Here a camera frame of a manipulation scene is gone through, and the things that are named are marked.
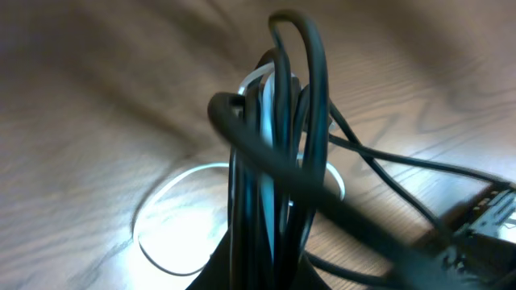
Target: wood grain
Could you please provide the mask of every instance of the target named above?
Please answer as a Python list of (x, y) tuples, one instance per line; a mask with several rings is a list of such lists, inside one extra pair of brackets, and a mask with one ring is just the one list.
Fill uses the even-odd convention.
[[(184, 289), (131, 242), (160, 184), (226, 161), (206, 105), (272, 46), (267, 17), (318, 24), (331, 98), (368, 146), (514, 178), (515, 5), (497, 0), (11, 1), (0, 4), (0, 289)], [(281, 26), (306, 83), (297, 33)], [(407, 242), (430, 229), (360, 158), (330, 147), (346, 198)], [(484, 184), (385, 167), (438, 214)], [(226, 226), (226, 172), (181, 182), (146, 220), (163, 263), (195, 267)], [(381, 274), (389, 264), (324, 217), (307, 248)], [(323, 274), (334, 289), (360, 285)]]

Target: black cable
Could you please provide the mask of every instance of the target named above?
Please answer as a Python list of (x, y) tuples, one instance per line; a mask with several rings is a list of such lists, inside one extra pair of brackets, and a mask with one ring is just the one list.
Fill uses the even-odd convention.
[(335, 135), (330, 135), (329, 141), (339, 147), (348, 149), (350, 151), (357, 152), (361, 155), (372, 157), (379, 160), (385, 160), (389, 162), (394, 162), (397, 164), (405, 164), (420, 168), (426, 168), (446, 173), (454, 173), (461, 176), (472, 177), (478, 180), (487, 181), (496, 185), (506, 185), (509, 181), (503, 180), (499, 176), (495, 176), (486, 172), (481, 172), (471, 168), (465, 168), (458, 165), (451, 164), (443, 164), (440, 162), (430, 161), (430, 160), (420, 160), (417, 158), (412, 158), (408, 156), (396, 155), (392, 153), (387, 153), (383, 151), (378, 151), (376, 149), (372, 149), (369, 147), (365, 147), (356, 143), (351, 143), (347, 140), (344, 140)]
[(235, 147), (247, 165), (269, 174), (294, 202), (317, 208), (359, 242), (392, 261), (404, 284), (414, 289), (466, 289), (446, 277), (428, 258), (401, 244), (346, 201), (341, 202), (312, 174), (289, 164), (287, 156), (268, 147), (259, 135), (233, 115), (231, 106), (242, 106), (244, 102), (238, 95), (217, 93), (208, 105), (208, 117), (215, 130)]
[[(243, 111), (238, 113), (239, 118), (243, 118)], [(244, 180), (244, 164), (239, 155), (234, 158), (234, 196), (231, 208), (231, 255), (230, 259), (230, 284), (232, 290), (244, 290), (250, 280), (249, 274), (252, 269), (248, 266), (248, 253), (250, 237), (248, 233), (251, 226), (248, 219), (248, 195), (246, 194), (246, 184)]]
[[(243, 115), (245, 123), (249, 130), (254, 131), (256, 134), (260, 133), (260, 86), (255, 85), (248, 90), (245, 97), (245, 107), (243, 108)], [(260, 279), (257, 276), (257, 261), (262, 260), (264, 256), (258, 255), (255, 252), (257, 243), (260, 242), (260, 238), (256, 237), (259, 234), (256, 230), (259, 229), (258, 225), (258, 209), (259, 209), (259, 195), (258, 195), (258, 180), (254, 171), (246, 167), (243, 170), (243, 178), (245, 184), (245, 210), (247, 214), (245, 219), (246, 231), (248, 236), (248, 248), (242, 256), (247, 260), (246, 268), (248, 270), (248, 282), (245, 284), (245, 290), (259, 289), (258, 283)]]
[(334, 265), (333, 263), (329, 263), (321, 258), (319, 258), (316, 255), (312, 255), (311, 253), (305, 252), (306, 257), (310, 261), (310, 263), (319, 269), (324, 269), (324, 271), (338, 276), (340, 278), (344, 278), (346, 280), (350, 280), (353, 282), (357, 282), (360, 284), (373, 286), (373, 287), (383, 287), (383, 288), (390, 288), (390, 289), (403, 289), (406, 288), (405, 285), (403, 285), (399, 281), (394, 280), (388, 280), (384, 277), (378, 277), (374, 275), (366, 275), (362, 274), (356, 271), (351, 271), (342, 267), (339, 267), (337, 265)]
[[(246, 104), (245, 104), (245, 114), (246, 114), (246, 124), (256, 133), (260, 132), (261, 123), (261, 104), (262, 93), (264, 90), (264, 86), (261, 83), (252, 83), (248, 87), (248, 95), (246, 96)], [(252, 182), (252, 196), (253, 203), (251, 205), (254, 207), (252, 209), (253, 216), (253, 227), (250, 230), (254, 231), (255, 235), (255, 244), (253, 245), (254, 251), (249, 251), (251, 255), (252, 261), (254, 261), (255, 269), (256, 269), (256, 279), (255, 284), (250, 288), (254, 287), (256, 289), (273, 289), (274, 288), (274, 272), (273, 272), (273, 261), (272, 256), (267, 255), (271, 253), (267, 226), (265, 221), (265, 211), (263, 207), (263, 200), (260, 198), (258, 193), (258, 183), (257, 176), (253, 171), (247, 170), (246, 176), (248, 179), (251, 179)]]
[[(347, 139), (350, 143), (354, 143), (356, 145), (362, 146), (362, 143), (355, 135), (355, 132), (351, 129), (349, 124), (343, 115), (337, 110), (335, 105), (332, 103), (330, 105), (331, 117), (335, 120), (337, 125), (340, 127), (342, 132), (346, 135)], [(414, 198), (406, 189), (404, 189), (394, 178), (392, 178), (382, 166), (371, 156), (368, 155), (360, 155), (366, 164), (400, 197), (402, 197), (405, 201), (410, 203), (414, 208), (416, 208), (419, 213), (421, 213), (445, 238), (450, 242), (452, 237), (452, 232), (444, 225), (444, 223), (439, 220), (421, 201), (418, 201)]]
[[(321, 85), (326, 84), (326, 91), (322, 91), (322, 94), (326, 94), (326, 97), (320, 97), (316, 98), (314, 95), (316, 93), (309, 92), (309, 87), (307, 86), (302, 93), (299, 95), (298, 100), (290, 100), (290, 102), (286, 101), (290, 94), (281, 94), (280, 97), (275, 97), (275, 124), (277, 125), (277, 130), (275, 137), (279, 142), (277, 142), (277, 147), (281, 149), (281, 151), (284, 151), (285, 148), (289, 148), (289, 154), (287, 156), (292, 156), (297, 154), (297, 148), (299, 144), (299, 140), (301, 137), (301, 131), (299, 128), (304, 126), (304, 118), (306, 117), (306, 107), (307, 107), (307, 98), (303, 96), (310, 95), (310, 109), (313, 110), (314, 106), (318, 106), (321, 102), (324, 102), (324, 100), (327, 100), (327, 71), (326, 71), (326, 60), (324, 56), (323, 46), (320, 44), (320, 38), (318, 37), (318, 33), (314, 28), (313, 23), (310, 23), (310, 20), (304, 18), (302, 15), (297, 14), (296, 12), (292, 11), (280, 11), (276, 13), (275, 15), (271, 16), (271, 19), (269, 20), (269, 27), (271, 28), (271, 32), (273, 34), (274, 41), (279, 49), (279, 54), (284, 58), (287, 59), (288, 64), (288, 57), (286, 56), (285, 50), (283, 48), (283, 44), (281, 42), (281, 38), (279, 36), (279, 33), (277, 29), (274, 27), (275, 21), (290, 21), (293, 22), (294, 25), (298, 28), (300, 31), (303, 40), (306, 45), (306, 50), (308, 53), (308, 59), (309, 59), (309, 66), (310, 66), (310, 83), (316, 84), (318, 88), (321, 89)], [(316, 68), (318, 71), (315, 76), (312, 73), (312, 68)], [(293, 117), (293, 124), (291, 124), (291, 118), (287, 117), (290, 116), (290, 112), (286, 111), (289, 107), (288, 104), (295, 104), (296, 110)], [(371, 148), (367, 148), (361, 145), (358, 138), (355, 136), (354, 132), (352, 131), (351, 127), (347, 124), (346, 120), (343, 118), (342, 114), (331, 104), (331, 116), (335, 119), (335, 121), (339, 124), (341, 129), (343, 130), (344, 134), (351, 140), (347, 141), (344, 139), (341, 139), (339, 137), (330, 135), (330, 141), (335, 143), (338, 146), (345, 147), (347, 149), (357, 151), (361, 156), (363, 157), (364, 161), (368, 163), (372, 169), (386, 182), (395, 192), (400, 194), (404, 199), (406, 199), (409, 203), (411, 203), (416, 209), (418, 209), (434, 226), (441, 231), (442, 234), (447, 236), (449, 240), (452, 239), (451, 232), (444, 226), (444, 224), (433, 215), (433, 213), (430, 212), (424, 205), (420, 204), (419, 201), (414, 199), (400, 184), (398, 184), (395, 180), (393, 180), (384, 170), (383, 168), (374, 160), (374, 158), (388, 160), (391, 162), (397, 162), (401, 164), (408, 164), (413, 166), (419, 166), (423, 168), (429, 168), (434, 170), (440, 170), (444, 172), (451, 172), (455, 174), (460, 174), (464, 176), (470, 176), (473, 178), (477, 178), (480, 180), (486, 180), (493, 183), (505, 183), (502, 179), (492, 176), (483, 172), (478, 172), (475, 170), (462, 168), (458, 166), (453, 165), (447, 165), (447, 164), (440, 164), (436, 162), (431, 161), (424, 161), (420, 159), (414, 159), (414, 158), (408, 158), (404, 156), (389, 154), (381, 151), (376, 151)], [(307, 139), (307, 146), (308, 144), (314, 142), (313, 139), (310, 139), (310, 132), (314, 132), (313, 126), (315, 128), (319, 128), (321, 125), (324, 125), (326, 127), (326, 137), (327, 134), (327, 122), (323, 122), (322, 120), (318, 119), (316, 123), (313, 123), (310, 121), (308, 122), (308, 134), (309, 138)], [(289, 131), (289, 128), (293, 126), (293, 133)], [(289, 143), (289, 138), (292, 138), (290, 146), (285, 146)], [(316, 152), (321, 153), (323, 152), (323, 159), (320, 158), (321, 156), (317, 157), (306, 157), (306, 160), (303, 161), (303, 164), (307, 162), (315, 162), (323, 160), (324, 164), (326, 164), (326, 145), (327, 143), (324, 143), (324, 151), (316, 150)], [(291, 278), (295, 274), (297, 261), (299, 259), (300, 253), (302, 253), (302, 249), (306, 243), (306, 238), (308, 237), (308, 232), (310, 231), (310, 224), (313, 218), (313, 210), (310, 209), (310, 207), (305, 207), (304, 209), (302, 207), (299, 207), (295, 204), (293, 207), (290, 217), (289, 217), (289, 223), (287, 226), (287, 235), (285, 236), (285, 241), (283, 242), (282, 247), (282, 253), (284, 257), (284, 261), (282, 264), (282, 275), (281, 278), (283, 281), (281, 282), (281, 285), (284, 287), (285, 285), (288, 285)], [(338, 267), (334, 264), (328, 263), (327, 261), (324, 261), (312, 254), (307, 253), (307, 255), (311, 258), (310, 261), (313, 262), (313, 264), (316, 267), (322, 268), (324, 271), (328, 271), (331, 274), (338, 275), (340, 277), (343, 277), (344, 279), (354, 280), (358, 283), (363, 284), (369, 284), (372, 286), (381, 286), (381, 287), (387, 287), (392, 288), (400, 285), (398, 282), (390, 281), (385, 278), (381, 277), (375, 277), (371, 275), (365, 275), (360, 274), (357, 272), (353, 272), (347, 269), (343, 269), (341, 267)]]
[[(306, 46), (308, 55), (308, 68), (310, 72), (310, 106), (308, 109), (308, 134), (303, 154), (303, 170), (309, 172), (316, 180), (323, 182), (327, 162), (327, 143), (328, 143), (328, 83), (326, 57), (322, 42), (311, 41), (318, 38), (318, 32), (314, 24), (307, 18), (290, 10), (281, 10), (270, 16), (268, 20), (269, 30), (273, 36), (276, 47), (285, 53), (277, 24), (280, 22), (292, 23), (300, 32)], [(286, 126), (292, 127), (292, 120), (287, 120)], [(285, 132), (291, 139), (291, 132)], [(315, 210), (306, 205), (296, 205), (289, 212), (285, 243), (282, 250), (282, 261), (280, 275), (278, 277), (279, 287), (288, 286), (295, 276), (298, 269), (298, 262), (304, 251), (308, 240), (310, 227), (314, 219)]]
[[(268, 64), (270, 62), (274, 63), (274, 105), (281, 106), (284, 110), (287, 110), (287, 103), (290, 101), (290, 63), (288, 56), (281, 52), (277, 48), (269, 49), (258, 61), (257, 68)], [(254, 80), (250, 85), (260, 83), (261, 77)], [(273, 111), (273, 116), (275, 119), (282, 119), (281, 116), (276, 114), (276, 111)], [(285, 117), (281, 120), (281, 122), (286, 122), (286, 124), (290, 124), (290, 113), (287, 112)], [(284, 148), (284, 146), (288, 146), (291, 142), (289, 136), (289, 129), (286, 127), (273, 128), (273, 143), (275, 145), (279, 145)], [(283, 139), (278, 140), (278, 136), (286, 135)], [(286, 224), (287, 224), (287, 214), (289, 212), (289, 197), (284, 194), (274, 194), (274, 269), (277, 275), (279, 275), (279, 265), (281, 264), (281, 247), (284, 244)]]
[(233, 200), (235, 199), (235, 167), (236, 167), (236, 152), (232, 147), (229, 153), (229, 171), (227, 180), (227, 225), (231, 226), (231, 215), (233, 210)]
[(492, 289), (496, 290), (510, 290), (516, 288), (516, 270), (510, 271), (508, 274), (503, 276), (495, 285), (492, 286)]
[(291, 107), (293, 108), (293, 114), (292, 114), (292, 121), (291, 121), (291, 124), (292, 124), (292, 141), (290, 142), (290, 149), (289, 149), (289, 152), (290, 154), (292, 154), (292, 158), (294, 160), (296, 160), (296, 163), (298, 161), (298, 151), (299, 151), (299, 141), (296, 140), (296, 114), (298, 113), (298, 103), (299, 103), (299, 99), (301, 97), (301, 91), (302, 91), (302, 88), (301, 88), (301, 82), (299, 81), (299, 79), (297, 77), (292, 77), (291, 78), (291, 94), (292, 94), (292, 97), (291, 97)]

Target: wooden table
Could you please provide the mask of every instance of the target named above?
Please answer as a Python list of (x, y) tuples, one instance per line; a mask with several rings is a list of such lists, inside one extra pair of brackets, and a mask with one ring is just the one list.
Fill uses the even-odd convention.
[[(267, 17), (318, 24), (331, 98), (370, 147), (514, 178), (514, 2), (219, 0), (0, 4), (0, 289), (184, 289), (131, 241), (136, 207), (165, 180), (227, 161), (206, 105), (272, 46)], [(293, 71), (306, 57), (282, 26)], [(430, 227), (351, 152), (330, 146), (346, 199), (407, 242)], [(436, 213), (484, 184), (387, 164)], [(180, 183), (146, 223), (160, 261), (196, 267), (225, 230), (226, 172)], [(389, 264), (324, 217), (307, 248), (357, 271)], [(334, 289), (360, 288), (322, 274)]]

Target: bundled cords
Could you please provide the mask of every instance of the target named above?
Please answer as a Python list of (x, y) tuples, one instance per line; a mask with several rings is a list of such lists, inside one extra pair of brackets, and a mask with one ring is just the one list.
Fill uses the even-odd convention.
[(208, 105), (208, 116), (215, 130), (235, 147), (247, 166), (269, 174), (283, 189), (282, 193), (289, 193), (294, 204), (317, 208), (358, 241), (392, 261), (397, 274), (414, 289), (466, 289), (448, 279), (428, 258), (400, 243), (346, 202), (341, 202), (312, 174), (290, 164), (287, 156), (268, 147), (232, 113), (232, 107), (241, 106), (244, 106), (244, 100), (238, 95), (217, 93)]
[[(307, 47), (310, 83), (300, 93), (296, 93), (295, 90), (292, 90), (290, 87), (291, 80), (288, 56), (283, 48), (279, 33), (274, 26), (274, 23), (278, 21), (293, 22), (302, 34), (303, 41)], [(338, 198), (335, 197), (335, 194), (322, 186), (322, 180), (319, 178), (321, 174), (319, 171), (321, 166), (319, 165), (326, 163), (327, 141), (358, 152), (382, 180), (409, 203), (414, 205), (416, 209), (422, 212), (441, 234), (448, 237), (451, 233), (444, 224), (392, 179), (375, 159), (428, 168), (441, 172), (450, 172), (488, 181), (503, 187), (510, 184), (510, 182), (497, 176), (469, 168), (425, 161), (364, 147), (355, 136), (342, 114), (335, 108), (327, 96), (326, 61), (323, 46), (320, 44), (321, 41), (313, 23), (296, 12), (283, 10), (271, 17), (269, 26), (277, 48), (268, 51), (264, 57), (262, 57), (262, 60), (260, 60), (256, 71), (252, 72), (254, 75), (250, 75), (244, 79), (243, 87), (246, 89), (242, 89), (241, 87), (239, 93), (245, 94), (246, 97), (243, 98), (242, 96), (229, 93), (218, 93), (210, 101), (208, 108), (210, 121), (214, 128), (232, 144), (229, 165), (228, 224), (233, 225), (235, 221), (240, 221), (236, 227), (237, 231), (235, 237), (232, 239), (232, 244), (235, 242), (235, 249), (232, 251), (232, 254), (238, 254), (238, 256), (241, 257), (241, 259), (237, 259), (235, 263), (233, 263), (234, 266), (240, 265), (242, 267), (237, 271), (241, 274), (239, 277), (234, 277), (236, 272), (231, 271), (231, 288), (271, 288), (269, 287), (271, 285), (273, 285), (274, 288), (287, 288), (293, 275), (295, 275), (298, 260), (302, 255), (305, 255), (315, 267), (327, 271), (332, 275), (371, 286), (383, 288), (466, 289), (464, 285), (449, 280), (429, 259), (421, 256), (418, 252), (411, 250), (409, 247), (402, 245), (390, 234), (356, 212), (350, 205), (347, 205), (345, 202), (340, 202)], [(258, 84), (262, 76), (266, 73), (270, 73), (272, 70), (274, 70), (275, 73), (269, 78), (270, 81), (274, 81), (274, 86), (269, 88), (269, 91), (273, 92), (274, 97), (272, 117), (274, 122), (274, 142), (271, 146), (270, 143), (264, 143), (263, 135), (262, 138), (257, 137), (260, 134), (260, 127), (264, 125), (264, 119), (257, 117), (263, 113), (263, 102), (260, 104), (260, 100), (263, 101), (264, 99), (260, 99), (260, 89), (256, 91), (256, 88), (259, 88)], [(340, 126), (349, 141), (328, 134), (328, 106), (330, 116)], [(239, 108), (242, 111), (240, 116), (243, 119), (238, 119), (235, 116), (233, 108)], [(298, 154), (298, 146), (303, 130), (308, 133), (306, 148), (312, 149), (305, 151), (305, 155), (302, 157), (303, 165), (300, 169), (297, 168), (295, 159), (299, 159), (301, 155), (298, 155), (297, 158), (294, 156)], [(315, 136), (320, 137), (321, 134), (325, 134), (325, 136), (322, 137), (323, 140), (325, 139), (324, 148), (315, 150), (319, 145), (318, 140), (321, 140), (314, 140)], [(228, 164), (218, 164), (216, 166), (207, 164), (204, 168), (217, 166), (227, 167)], [(188, 174), (200, 170), (199, 168), (202, 167), (193, 168), (179, 175), (177, 177), (178, 180), (174, 179), (169, 184), (165, 185), (151, 201), (148, 202), (147, 207), (155, 203), (160, 196), (179, 180), (186, 177)], [(259, 189), (257, 189), (256, 186), (258, 182), (256, 177), (260, 176), (257, 174), (258, 172), (266, 173), (274, 181), (273, 194), (275, 197), (272, 206), (276, 208), (273, 213), (273, 244), (275, 250), (279, 251), (269, 248), (270, 241), (265, 242), (265, 246), (262, 241), (267, 233), (266, 230), (263, 230), (266, 228), (267, 224), (265, 221), (267, 211), (265, 210), (266, 204), (264, 200), (257, 199)], [(330, 172), (336, 177), (336, 170), (334, 172), (330, 170)], [(289, 200), (289, 197), (293, 201), (293, 208), (287, 219), (285, 209), (287, 206), (286, 201)], [(251, 205), (251, 207), (243, 207), (242, 205)], [(310, 232), (310, 225), (313, 219), (314, 209), (316, 208), (343, 230), (346, 230), (359, 241), (391, 260), (394, 263), (394, 269), (399, 280), (387, 280), (385, 278), (343, 269), (310, 253), (304, 252), (303, 248), (308, 233)], [(160, 270), (175, 276), (187, 276), (202, 270), (201, 267), (195, 272), (181, 274), (163, 268), (156, 263), (139, 243), (140, 226), (138, 226), (138, 216), (142, 215), (143, 211), (144, 209), (141, 209), (136, 215), (133, 238), (135, 239), (135, 243), (139, 244), (145, 257)], [(254, 226), (256, 230), (254, 232), (249, 229), (246, 230), (243, 225)], [(256, 269), (256, 265), (253, 265), (251, 260), (260, 257), (264, 249), (266, 251), (274, 251), (272, 256), (274, 260), (260, 259), (258, 261), (258, 267), (260, 268)], [(250, 254), (249, 251), (252, 250), (256, 250), (256, 253)], [(273, 280), (272, 282), (268, 280), (263, 282), (264, 284), (260, 284), (260, 282), (257, 284), (256, 281), (260, 281), (264, 274), (268, 276), (272, 275), (272, 273), (269, 272), (270, 268), (261, 267), (267, 263), (272, 264), (274, 267), (275, 273), (273, 274)]]

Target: cable bundle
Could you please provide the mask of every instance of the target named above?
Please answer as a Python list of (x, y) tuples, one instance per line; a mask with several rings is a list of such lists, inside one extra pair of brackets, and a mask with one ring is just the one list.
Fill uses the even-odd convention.
[[(310, 83), (304, 88), (290, 72), (289, 58), (277, 29), (280, 22), (292, 23), (306, 46)], [(426, 256), (403, 245), (323, 186), (328, 142), (359, 153), (373, 171), (431, 222), (449, 243), (455, 242), (451, 231), (389, 176), (376, 159), (469, 176), (500, 187), (509, 186), (509, 182), (468, 168), (364, 147), (331, 103), (326, 57), (315, 25), (298, 12), (281, 10), (270, 17), (269, 29), (276, 47), (267, 51), (257, 65), (257, 71), (273, 67), (274, 73), (265, 87), (260, 76), (251, 77), (240, 94), (217, 93), (208, 106), (214, 129), (231, 144), (230, 288), (289, 289), (300, 261), (306, 258), (315, 267), (333, 275), (372, 286), (432, 290), (470, 288), (446, 277)], [(329, 134), (328, 116), (347, 140)], [(306, 143), (300, 165), (298, 151), (303, 131)], [(396, 279), (349, 271), (306, 253), (304, 247), (315, 210), (393, 262)]]

